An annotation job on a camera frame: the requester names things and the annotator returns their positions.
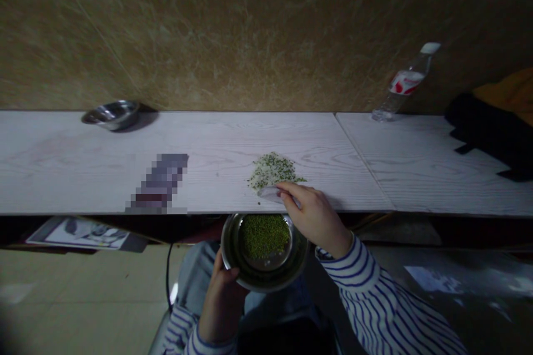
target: stainless steel bowl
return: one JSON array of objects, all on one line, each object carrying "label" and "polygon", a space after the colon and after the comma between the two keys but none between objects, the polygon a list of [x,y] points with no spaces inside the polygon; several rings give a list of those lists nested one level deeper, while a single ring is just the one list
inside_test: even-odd
[{"label": "stainless steel bowl", "polygon": [[139,103],[118,100],[100,105],[82,116],[82,122],[101,126],[108,130],[121,130],[130,127],[139,119]]},{"label": "stainless steel bowl", "polygon": [[226,269],[240,268],[237,282],[251,290],[269,293],[289,286],[301,274],[307,261],[309,241],[293,225],[289,215],[282,215],[289,226],[290,240],[281,253],[266,260],[251,260],[242,251],[240,227],[246,214],[228,216],[222,229],[222,259]]}]

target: white table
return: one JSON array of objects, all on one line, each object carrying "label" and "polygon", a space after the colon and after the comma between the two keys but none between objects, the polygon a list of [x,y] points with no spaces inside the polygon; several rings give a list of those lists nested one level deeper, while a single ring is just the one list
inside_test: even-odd
[{"label": "white table", "polygon": [[453,127],[441,116],[336,117],[398,211],[533,215],[533,182],[497,176],[508,167],[482,151],[454,152],[464,143],[449,136]]},{"label": "white table", "polygon": [[294,160],[339,211],[393,208],[330,113],[163,112],[128,133],[84,125],[81,115],[0,112],[0,213],[122,213],[157,154],[173,153],[189,155],[173,208],[277,212],[282,205],[246,182],[271,151]]}]

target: floor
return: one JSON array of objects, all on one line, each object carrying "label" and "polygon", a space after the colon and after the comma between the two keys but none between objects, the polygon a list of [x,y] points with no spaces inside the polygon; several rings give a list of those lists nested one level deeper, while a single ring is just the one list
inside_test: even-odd
[{"label": "floor", "polygon": [[[167,308],[167,251],[0,251],[3,327],[16,353],[147,354]],[[186,251],[173,249],[170,281]]]},{"label": "floor", "polygon": [[[172,252],[171,282],[187,249]],[[470,353],[533,353],[533,266],[496,251],[370,249],[398,283],[447,318]],[[167,306],[167,251],[0,251],[0,332],[22,355],[145,355]],[[339,327],[345,354],[364,354],[336,286],[313,257],[304,276],[315,303]]]}]

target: cable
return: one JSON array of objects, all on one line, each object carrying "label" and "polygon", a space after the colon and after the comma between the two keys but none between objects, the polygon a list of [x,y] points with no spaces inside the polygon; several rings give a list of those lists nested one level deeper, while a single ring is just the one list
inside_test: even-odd
[{"label": "cable", "polygon": [[170,288],[168,287],[168,269],[170,265],[170,253],[172,252],[172,247],[174,246],[174,243],[170,243],[170,247],[168,248],[168,255],[167,255],[167,304],[168,304],[168,316],[172,315],[172,304],[170,303]]}]

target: yellow cloth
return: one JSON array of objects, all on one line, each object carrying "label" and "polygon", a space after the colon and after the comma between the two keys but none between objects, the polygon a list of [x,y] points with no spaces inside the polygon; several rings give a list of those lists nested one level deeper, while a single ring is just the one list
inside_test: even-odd
[{"label": "yellow cloth", "polygon": [[511,74],[499,83],[480,86],[474,89],[474,96],[533,126],[533,68]]}]

